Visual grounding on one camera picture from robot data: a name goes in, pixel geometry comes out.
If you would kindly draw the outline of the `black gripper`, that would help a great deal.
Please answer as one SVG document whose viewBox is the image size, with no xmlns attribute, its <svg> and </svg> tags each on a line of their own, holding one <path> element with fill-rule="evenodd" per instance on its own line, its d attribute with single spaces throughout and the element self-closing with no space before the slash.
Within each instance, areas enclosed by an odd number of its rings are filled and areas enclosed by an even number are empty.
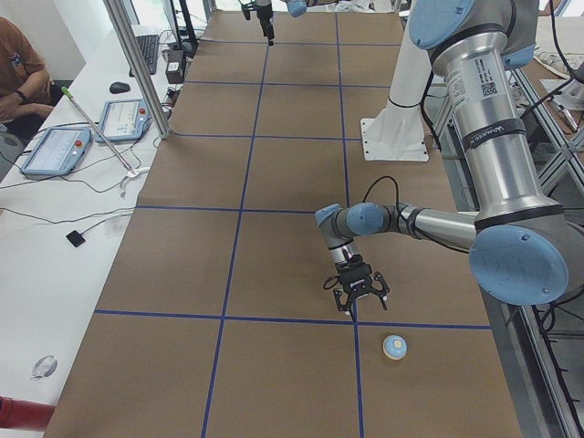
<svg viewBox="0 0 584 438">
<path fill-rule="evenodd" d="M 370 274 L 370 266 L 361 259 L 349 262 L 340 269 L 341 289 L 334 288 L 332 292 L 338 311 L 352 317 L 352 301 L 369 293 L 377 296 L 382 308 L 388 310 L 390 288 L 381 272 Z"/>
<path fill-rule="evenodd" d="M 268 45 L 273 46 L 275 40 L 275 31 L 273 24 L 270 20 L 273 18 L 273 6 L 271 0 L 255 0 L 255 10 L 258 19 L 260 20 L 260 25 L 264 37 L 268 40 Z"/>
</svg>

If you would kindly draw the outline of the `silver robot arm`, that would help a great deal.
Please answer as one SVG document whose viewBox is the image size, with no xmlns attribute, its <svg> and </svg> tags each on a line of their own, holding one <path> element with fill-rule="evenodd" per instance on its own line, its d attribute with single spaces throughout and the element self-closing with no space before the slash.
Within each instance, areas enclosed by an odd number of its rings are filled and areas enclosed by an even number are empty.
<svg viewBox="0 0 584 438">
<path fill-rule="evenodd" d="M 318 0 L 289 0 L 285 1 L 287 11 L 293 17 L 298 17 L 307 12 L 310 7 L 320 5 L 334 4 L 334 1 L 318 1 Z M 247 4 L 241 3 L 241 11 L 247 21 L 251 20 L 251 14 L 256 12 L 257 19 L 264 37 L 269 46 L 274 45 L 275 31 L 273 27 L 274 11 L 272 2 L 270 0 L 256 0 L 250 1 Z"/>
<path fill-rule="evenodd" d="M 516 306 L 540 305 L 583 285 L 583 230 L 544 195 L 516 112 L 506 72 L 530 62 L 536 43 L 535 1 L 420 1 L 409 36 L 445 80 L 453 118 L 479 201 L 476 216 L 406 203 L 337 204 L 316 220 L 335 263 L 328 279 L 337 309 L 389 291 L 357 251 L 359 235 L 388 232 L 427 239 L 469 255 L 480 287 Z"/>
</svg>

